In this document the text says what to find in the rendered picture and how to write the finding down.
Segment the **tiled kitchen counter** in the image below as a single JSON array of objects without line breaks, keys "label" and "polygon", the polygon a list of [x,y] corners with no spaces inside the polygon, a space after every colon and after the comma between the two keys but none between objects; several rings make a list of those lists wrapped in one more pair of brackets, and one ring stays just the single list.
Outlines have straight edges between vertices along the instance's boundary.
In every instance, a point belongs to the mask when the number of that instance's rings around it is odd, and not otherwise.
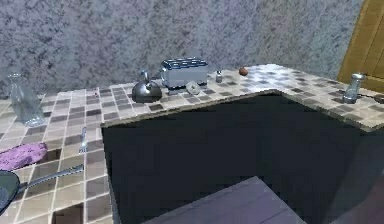
[{"label": "tiled kitchen counter", "polygon": [[[384,105],[267,64],[225,71],[198,95],[139,104],[127,84],[47,94],[28,128],[0,100],[0,152],[45,142],[31,187],[0,224],[330,224],[384,171]],[[82,128],[87,151],[80,154]]]}]

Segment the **grey round disc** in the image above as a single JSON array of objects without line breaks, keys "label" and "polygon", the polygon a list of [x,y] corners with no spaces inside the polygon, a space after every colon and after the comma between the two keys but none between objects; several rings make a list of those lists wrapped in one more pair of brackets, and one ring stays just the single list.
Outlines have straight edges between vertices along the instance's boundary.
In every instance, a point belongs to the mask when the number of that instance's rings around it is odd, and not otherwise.
[{"label": "grey round disc", "polygon": [[194,81],[190,81],[186,84],[186,90],[192,95],[198,95],[201,92],[200,86]]}]

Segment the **silver toaster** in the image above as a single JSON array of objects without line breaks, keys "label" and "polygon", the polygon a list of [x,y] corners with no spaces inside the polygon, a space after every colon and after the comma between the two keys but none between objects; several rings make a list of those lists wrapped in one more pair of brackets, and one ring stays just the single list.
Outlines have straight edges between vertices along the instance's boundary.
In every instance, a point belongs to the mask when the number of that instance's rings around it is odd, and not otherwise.
[{"label": "silver toaster", "polygon": [[191,81],[206,85],[207,66],[205,60],[197,57],[164,60],[160,69],[162,84],[168,89],[185,87]]}]

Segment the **dark metal kettle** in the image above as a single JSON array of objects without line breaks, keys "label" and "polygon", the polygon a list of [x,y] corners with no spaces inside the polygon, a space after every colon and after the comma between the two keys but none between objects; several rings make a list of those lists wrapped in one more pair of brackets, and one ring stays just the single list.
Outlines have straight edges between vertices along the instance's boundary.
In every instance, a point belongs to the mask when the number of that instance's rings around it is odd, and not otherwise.
[{"label": "dark metal kettle", "polygon": [[160,86],[149,79],[146,70],[142,70],[140,75],[143,79],[132,88],[132,100],[136,103],[153,103],[159,101],[162,98]]}]

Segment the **silver fork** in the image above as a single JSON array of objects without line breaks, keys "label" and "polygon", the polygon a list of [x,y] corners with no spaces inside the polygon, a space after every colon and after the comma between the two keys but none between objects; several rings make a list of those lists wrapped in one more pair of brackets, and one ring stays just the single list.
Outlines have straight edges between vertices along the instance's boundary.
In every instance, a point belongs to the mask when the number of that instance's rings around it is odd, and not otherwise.
[{"label": "silver fork", "polygon": [[81,133],[81,145],[79,148],[79,153],[85,153],[87,151],[87,140],[86,140],[86,127],[82,128],[82,133]]}]

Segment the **glass pepper shaker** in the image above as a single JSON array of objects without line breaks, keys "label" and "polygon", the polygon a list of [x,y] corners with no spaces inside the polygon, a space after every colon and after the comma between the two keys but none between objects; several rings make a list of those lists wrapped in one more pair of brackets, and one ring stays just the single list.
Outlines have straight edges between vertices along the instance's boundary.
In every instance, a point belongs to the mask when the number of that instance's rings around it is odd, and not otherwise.
[{"label": "glass pepper shaker", "polygon": [[347,104],[355,104],[358,98],[359,89],[362,81],[366,78],[364,73],[353,73],[351,81],[345,92],[343,93],[343,102]]}]

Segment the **clear glass bottle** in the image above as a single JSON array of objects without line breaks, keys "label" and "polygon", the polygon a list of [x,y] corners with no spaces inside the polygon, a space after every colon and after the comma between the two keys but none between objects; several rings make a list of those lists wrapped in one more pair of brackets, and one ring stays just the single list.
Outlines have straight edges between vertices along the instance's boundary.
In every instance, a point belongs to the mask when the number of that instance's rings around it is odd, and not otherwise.
[{"label": "clear glass bottle", "polygon": [[8,76],[11,84],[10,99],[18,120],[27,127],[37,127],[44,123],[40,99],[23,81],[19,73]]}]

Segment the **purple cloth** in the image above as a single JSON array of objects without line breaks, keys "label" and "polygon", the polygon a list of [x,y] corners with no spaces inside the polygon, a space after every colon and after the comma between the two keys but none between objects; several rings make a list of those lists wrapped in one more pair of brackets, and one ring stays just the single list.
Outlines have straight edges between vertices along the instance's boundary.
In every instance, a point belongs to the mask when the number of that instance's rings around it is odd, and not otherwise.
[{"label": "purple cloth", "polygon": [[0,170],[12,171],[40,161],[47,153],[45,143],[28,143],[0,152]]}]

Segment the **wooden door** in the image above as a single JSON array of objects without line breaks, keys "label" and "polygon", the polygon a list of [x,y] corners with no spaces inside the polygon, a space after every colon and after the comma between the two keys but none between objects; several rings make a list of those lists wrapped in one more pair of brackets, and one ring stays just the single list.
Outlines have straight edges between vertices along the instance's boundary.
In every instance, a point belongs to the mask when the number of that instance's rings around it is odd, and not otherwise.
[{"label": "wooden door", "polygon": [[364,0],[337,80],[367,75],[362,87],[384,93],[384,0]]}]

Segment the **dark frying pan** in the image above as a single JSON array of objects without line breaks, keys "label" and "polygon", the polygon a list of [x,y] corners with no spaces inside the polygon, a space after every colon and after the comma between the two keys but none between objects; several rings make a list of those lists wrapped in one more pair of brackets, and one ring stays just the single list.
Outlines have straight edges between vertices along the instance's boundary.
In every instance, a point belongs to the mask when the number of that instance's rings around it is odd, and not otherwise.
[{"label": "dark frying pan", "polygon": [[30,182],[21,183],[19,177],[12,171],[0,170],[0,216],[5,212],[15,197],[26,189],[58,177],[82,172],[84,165],[80,164],[62,171],[39,177]]}]

